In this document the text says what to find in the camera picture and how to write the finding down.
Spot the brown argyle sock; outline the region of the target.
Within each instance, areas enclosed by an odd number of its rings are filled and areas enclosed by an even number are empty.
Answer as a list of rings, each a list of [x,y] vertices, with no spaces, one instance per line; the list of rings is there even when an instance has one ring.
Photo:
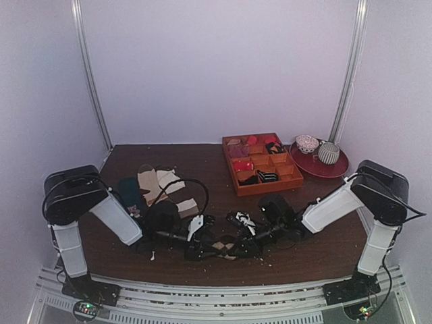
[[[236,238],[231,235],[221,236],[216,242],[212,244],[212,247],[218,250],[217,257],[225,260],[234,261],[238,257],[231,255],[231,248],[234,246]]]

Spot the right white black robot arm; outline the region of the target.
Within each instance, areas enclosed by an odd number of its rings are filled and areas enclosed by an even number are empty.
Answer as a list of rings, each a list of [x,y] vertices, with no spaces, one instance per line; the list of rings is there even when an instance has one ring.
[[[318,198],[299,212],[278,194],[268,194],[258,206],[267,223],[257,226],[247,215],[229,213],[227,220],[239,229],[230,257],[257,257],[266,243],[285,235],[299,242],[361,208],[373,214],[373,226],[352,277],[342,282],[350,297],[360,298],[377,284],[376,274],[408,215],[408,179],[370,160],[364,160],[344,183],[325,198]]]

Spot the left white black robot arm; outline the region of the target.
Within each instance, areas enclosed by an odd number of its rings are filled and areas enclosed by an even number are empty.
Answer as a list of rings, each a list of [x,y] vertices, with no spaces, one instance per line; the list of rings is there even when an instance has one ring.
[[[200,261],[219,253],[209,228],[214,218],[194,200],[174,203],[167,195],[189,180],[172,170],[143,167],[136,178],[119,183],[114,191],[92,165],[51,174],[45,180],[43,217],[53,235],[54,247],[71,277],[71,289],[83,300],[97,294],[90,280],[79,229],[85,214],[95,216],[117,239],[136,254],[154,255],[163,238],[183,246],[184,257]]]

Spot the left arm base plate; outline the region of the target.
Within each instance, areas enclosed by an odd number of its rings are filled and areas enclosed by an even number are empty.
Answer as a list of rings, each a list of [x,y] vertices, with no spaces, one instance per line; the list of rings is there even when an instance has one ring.
[[[90,274],[80,277],[66,277],[62,294],[93,304],[116,306],[120,286],[112,283],[95,281]]]

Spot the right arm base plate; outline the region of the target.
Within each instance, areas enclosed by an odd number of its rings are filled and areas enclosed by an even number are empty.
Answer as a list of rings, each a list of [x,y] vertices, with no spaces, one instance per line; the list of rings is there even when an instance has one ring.
[[[351,302],[366,298],[370,293],[381,291],[377,276],[355,273],[350,279],[327,283],[323,286],[323,294],[327,305]]]

